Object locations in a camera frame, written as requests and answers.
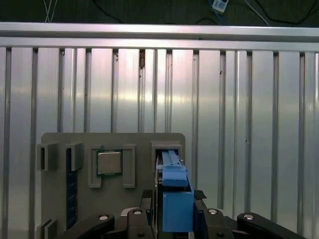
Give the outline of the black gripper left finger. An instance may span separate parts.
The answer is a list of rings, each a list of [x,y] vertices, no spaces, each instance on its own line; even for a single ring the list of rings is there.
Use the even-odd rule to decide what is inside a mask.
[[[139,208],[125,209],[118,218],[95,214],[80,220],[59,235],[61,239],[152,239],[153,191],[144,190]]]

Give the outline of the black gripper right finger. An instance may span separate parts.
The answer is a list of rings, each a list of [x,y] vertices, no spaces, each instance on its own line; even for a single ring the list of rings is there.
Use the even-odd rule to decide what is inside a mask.
[[[256,213],[241,213],[237,219],[208,208],[203,191],[194,191],[194,236],[196,239],[304,239],[303,236]]]

